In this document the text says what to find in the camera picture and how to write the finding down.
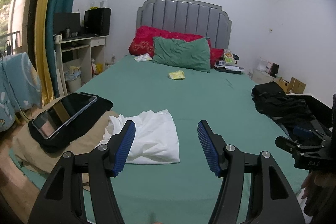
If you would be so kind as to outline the person's right hand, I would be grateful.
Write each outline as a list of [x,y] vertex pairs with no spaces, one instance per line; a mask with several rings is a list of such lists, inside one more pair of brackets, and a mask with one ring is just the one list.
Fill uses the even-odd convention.
[[301,185],[303,189],[303,196],[301,199],[308,198],[315,186],[322,188],[334,188],[335,187],[335,174],[325,174],[318,172],[311,172]]

